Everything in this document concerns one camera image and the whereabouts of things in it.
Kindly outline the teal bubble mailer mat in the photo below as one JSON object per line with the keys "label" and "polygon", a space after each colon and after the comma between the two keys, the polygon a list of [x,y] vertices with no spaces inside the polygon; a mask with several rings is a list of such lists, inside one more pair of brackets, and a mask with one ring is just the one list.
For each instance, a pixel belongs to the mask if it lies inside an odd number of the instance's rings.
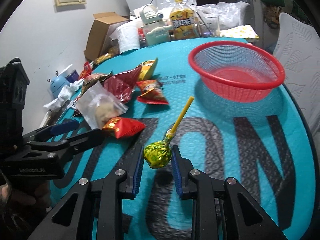
{"label": "teal bubble mailer mat", "polygon": [[181,155],[213,178],[240,181],[288,239],[304,235],[316,201],[316,176],[309,137],[295,103],[283,86],[254,103],[232,102],[212,93],[188,64],[190,51],[203,43],[203,39],[164,43],[97,67],[98,73],[119,73],[158,59],[155,76],[163,83],[169,105],[146,105],[132,98],[125,115],[143,122],[144,131],[129,139],[108,137],[102,145],[76,155],[66,166],[65,177],[51,183],[53,203],[80,178],[104,178],[120,167],[133,146],[162,139],[193,96],[172,141]]}

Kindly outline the pale green cartoon water bottle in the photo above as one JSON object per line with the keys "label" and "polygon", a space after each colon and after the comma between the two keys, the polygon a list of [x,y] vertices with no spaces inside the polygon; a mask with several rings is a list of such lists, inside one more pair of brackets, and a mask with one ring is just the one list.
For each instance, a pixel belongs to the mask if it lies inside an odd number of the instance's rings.
{"label": "pale green cartoon water bottle", "polygon": [[154,46],[171,40],[169,31],[172,30],[172,25],[166,25],[163,21],[163,13],[159,12],[154,5],[147,4],[143,6],[140,11],[140,17],[148,46]]}

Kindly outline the clear plastic bags pile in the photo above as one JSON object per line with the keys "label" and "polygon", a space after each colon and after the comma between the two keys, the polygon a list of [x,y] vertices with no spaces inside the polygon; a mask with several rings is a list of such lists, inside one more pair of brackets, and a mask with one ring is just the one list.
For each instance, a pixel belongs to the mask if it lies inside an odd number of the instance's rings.
{"label": "clear plastic bags pile", "polygon": [[[213,16],[218,16],[220,21],[220,29],[227,30],[240,25],[254,25],[253,9],[246,2],[226,3],[219,2],[217,4],[197,5],[197,0],[182,0],[196,12],[196,16],[206,20]],[[158,10],[163,12],[164,19],[169,19],[169,14],[175,6],[175,0],[158,0]]]}

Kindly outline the yellow snack packet near box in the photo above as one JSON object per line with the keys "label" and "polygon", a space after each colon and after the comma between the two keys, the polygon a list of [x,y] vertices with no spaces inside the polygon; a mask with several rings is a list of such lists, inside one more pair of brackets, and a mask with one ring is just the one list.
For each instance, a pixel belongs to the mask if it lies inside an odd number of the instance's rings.
{"label": "yellow snack packet near box", "polygon": [[100,57],[96,58],[94,61],[93,61],[93,64],[94,65],[100,65],[101,63],[105,62],[106,60],[108,59],[111,59],[113,57],[115,57],[116,54],[115,53],[106,53],[104,55],[101,55]]}

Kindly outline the iced tea bottle yellow cap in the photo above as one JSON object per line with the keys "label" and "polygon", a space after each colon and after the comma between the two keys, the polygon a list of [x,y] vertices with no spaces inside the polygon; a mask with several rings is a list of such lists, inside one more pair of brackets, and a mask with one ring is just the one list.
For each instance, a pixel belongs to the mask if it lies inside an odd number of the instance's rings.
{"label": "iced tea bottle yellow cap", "polygon": [[175,0],[175,6],[170,12],[170,20],[175,40],[186,40],[200,37],[198,19],[195,11],[183,0]]}

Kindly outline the red orange snack packet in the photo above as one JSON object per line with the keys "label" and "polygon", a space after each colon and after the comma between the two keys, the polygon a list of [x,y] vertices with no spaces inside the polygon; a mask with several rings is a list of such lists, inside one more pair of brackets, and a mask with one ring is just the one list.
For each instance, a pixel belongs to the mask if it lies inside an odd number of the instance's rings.
{"label": "red orange snack packet", "polygon": [[150,105],[168,105],[162,90],[162,83],[158,80],[143,80],[136,82],[141,94],[137,101]]}

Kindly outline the small red gold snack packet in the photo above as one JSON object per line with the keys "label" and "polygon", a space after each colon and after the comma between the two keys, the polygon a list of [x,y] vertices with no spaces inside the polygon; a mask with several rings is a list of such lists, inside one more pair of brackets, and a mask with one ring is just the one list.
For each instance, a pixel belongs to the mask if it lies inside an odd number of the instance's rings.
{"label": "small red gold snack packet", "polygon": [[103,126],[102,131],[116,139],[129,138],[146,128],[146,125],[136,119],[115,117]]}

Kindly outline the brown cardboard box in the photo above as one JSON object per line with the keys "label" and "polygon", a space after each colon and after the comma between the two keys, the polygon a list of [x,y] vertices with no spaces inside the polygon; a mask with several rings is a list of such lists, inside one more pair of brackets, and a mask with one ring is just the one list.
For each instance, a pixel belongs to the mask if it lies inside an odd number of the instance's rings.
{"label": "brown cardboard box", "polygon": [[94,21],[91,26],[84,56],[93,61],[103,55],[110,46],[110,36],[113,32],[129,20],[115,12],[102,12],[93,14]]}

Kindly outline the white tissue pack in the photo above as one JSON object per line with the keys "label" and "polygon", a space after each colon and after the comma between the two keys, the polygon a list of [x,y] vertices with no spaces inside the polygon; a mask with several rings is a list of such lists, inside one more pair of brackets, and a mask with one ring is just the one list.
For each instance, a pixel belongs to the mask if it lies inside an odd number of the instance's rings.
{"label": "white tissue pack", "polygon": [[119,53],[126,54],[140,49],[138,28],[135,25],[125,23],[119,26],[111,35],[112,40],[118,41]]}

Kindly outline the clear zip bag with snack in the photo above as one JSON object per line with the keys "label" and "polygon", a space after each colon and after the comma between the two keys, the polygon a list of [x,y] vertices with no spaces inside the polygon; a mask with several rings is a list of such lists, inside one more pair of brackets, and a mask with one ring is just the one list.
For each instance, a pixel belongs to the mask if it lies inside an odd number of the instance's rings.
{"label": "clear zip bag with snack", "polygon": [[86,90],[75,106],[91,129],[102,129],[110,119],[126,113],[128,109],[99,82]]}

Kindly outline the clear glass mug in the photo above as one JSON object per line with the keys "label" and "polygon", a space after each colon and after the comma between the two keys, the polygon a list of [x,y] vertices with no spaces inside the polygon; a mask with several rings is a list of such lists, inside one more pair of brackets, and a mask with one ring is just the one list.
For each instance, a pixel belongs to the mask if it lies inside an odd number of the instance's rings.
{"label": "clear glass mug", "polygon": [[220,37],[220,19],[218,16],[200,16],[199,18],[202,37]]}

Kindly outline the grey leaf pattern cushion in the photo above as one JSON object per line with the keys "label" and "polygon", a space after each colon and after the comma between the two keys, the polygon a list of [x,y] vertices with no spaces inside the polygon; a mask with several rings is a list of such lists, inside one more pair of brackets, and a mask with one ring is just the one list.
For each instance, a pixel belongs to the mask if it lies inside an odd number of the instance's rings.
{"label": "grey leaf pattern cushion", "polygon": [[279,15],[273,55],[285,69],[285,85],[298,103],[311,134],[319,132],[319,35],[287,13]]}

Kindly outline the blue round humidifier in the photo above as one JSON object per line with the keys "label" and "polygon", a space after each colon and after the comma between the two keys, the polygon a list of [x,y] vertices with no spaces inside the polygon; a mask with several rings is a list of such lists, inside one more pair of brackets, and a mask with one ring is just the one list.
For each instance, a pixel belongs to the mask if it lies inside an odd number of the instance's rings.
{"label": "blue round humidifier", "polygon": [[64,85],[68,86],[70,84],[64,76],[58,74],[58,71],[56,71],[55,76],[52,79],[47,79],[47,81],[50,83],[50,91],[53,98],[58,97]]}

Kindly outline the crumpled white tissue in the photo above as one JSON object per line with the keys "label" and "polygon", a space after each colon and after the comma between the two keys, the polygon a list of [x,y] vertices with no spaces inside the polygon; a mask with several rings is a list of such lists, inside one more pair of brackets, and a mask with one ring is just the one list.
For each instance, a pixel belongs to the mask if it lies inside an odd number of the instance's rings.
{"label": "crumpled white tissue", "polygon": [[64,85],[59,92],[57,98],[43,107],[52,112],[58,112],[61,107],[72,98],[72,96],[82,87],[84,79],[80,79],[71,83],[70,85]]}

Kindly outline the brown date snack bag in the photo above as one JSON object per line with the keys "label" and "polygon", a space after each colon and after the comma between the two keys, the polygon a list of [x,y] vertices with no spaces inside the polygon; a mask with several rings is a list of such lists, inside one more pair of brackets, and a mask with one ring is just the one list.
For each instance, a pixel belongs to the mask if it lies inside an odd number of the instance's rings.
{"label": "brown date snack bag", "polygon": [[82,96],[86,92],[86,90],[91,88],[97,82],[103,84],[105,80],[107,80],[109,77],[112,77],[112,76],[113,76],[112,71],[110,73],[93,73],[87,76],[82,83],[80,96]]}

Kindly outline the yellow red snack bag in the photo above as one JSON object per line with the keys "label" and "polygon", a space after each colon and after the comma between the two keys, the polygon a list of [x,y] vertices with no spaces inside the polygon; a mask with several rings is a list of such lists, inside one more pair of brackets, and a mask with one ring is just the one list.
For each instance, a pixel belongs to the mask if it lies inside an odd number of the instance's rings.
{"label": "yellow red snack bag", "polygon": [[140,69],[138,81],[150,80],[156,69],[157,63],[158,63],[158,58],[155,58],[154,60],[147,60],[140,63],[137,66],[137,68]]}

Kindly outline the dark red snack bag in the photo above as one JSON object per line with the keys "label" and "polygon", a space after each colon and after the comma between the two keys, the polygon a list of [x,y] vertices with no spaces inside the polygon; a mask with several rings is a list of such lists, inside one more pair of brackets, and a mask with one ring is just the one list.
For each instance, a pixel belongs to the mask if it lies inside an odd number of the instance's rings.
{"label": "dark red snack bag", "polygon": [[104,81],[103,88],[113,94],[122,103],[131,100],[132,91],[139,79],[142,67],[127,70],[109,77]]}

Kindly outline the green lollipop yellow stick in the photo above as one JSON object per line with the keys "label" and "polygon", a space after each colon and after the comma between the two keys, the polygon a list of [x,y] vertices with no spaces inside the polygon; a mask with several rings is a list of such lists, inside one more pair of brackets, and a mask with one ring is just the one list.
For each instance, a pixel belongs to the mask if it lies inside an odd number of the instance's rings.
{"label": "green lollipop yellow stick", "polygon": [[144,159],[151,169],[158,169],[165,167],[172,158],[170,143],[174,138],[177,128],[182,122],[189,107],[193,103],[194,97],[190,96],[180,115],[175,121],[171,129],[167,130],[164,138],[160,141],[153,142],[144,148]]}

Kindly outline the red snack packet at edge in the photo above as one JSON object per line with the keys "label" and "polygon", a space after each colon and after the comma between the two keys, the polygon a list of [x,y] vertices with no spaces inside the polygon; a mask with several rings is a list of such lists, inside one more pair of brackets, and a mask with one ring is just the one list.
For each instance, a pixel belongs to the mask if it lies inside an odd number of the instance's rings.
{"label": "red snack packet at edge", "polygon": [[91,67],[91,64],[87,61],[83,66],[83,70],[81,71],[78,80],[85,79],[91,74],[92,74],[92,67]]}

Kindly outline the red plastic mesh basket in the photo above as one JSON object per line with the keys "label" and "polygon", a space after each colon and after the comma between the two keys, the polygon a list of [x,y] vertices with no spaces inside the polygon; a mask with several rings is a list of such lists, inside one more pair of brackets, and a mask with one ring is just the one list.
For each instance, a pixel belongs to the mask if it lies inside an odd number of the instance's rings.
{"label": "red plastic mesh basket", "polygon": [[279,87],[285,70],[271,54],[249,43],[212,41],[194,48],[188,61],[216,95],[235,102],[257,102]]}

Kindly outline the smiley face yellow paper pad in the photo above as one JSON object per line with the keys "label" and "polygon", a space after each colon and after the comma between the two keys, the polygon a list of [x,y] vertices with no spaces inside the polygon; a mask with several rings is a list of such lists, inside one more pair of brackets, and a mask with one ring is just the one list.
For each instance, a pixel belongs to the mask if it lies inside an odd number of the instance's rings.
{"label": "smiley face yellow paper pad", "polygon": [[230,38],[243,38],[247,42],[255,42],[259,40],[259,36],[250,24],[240,25],[227,30],[221,30],[220,36]]}

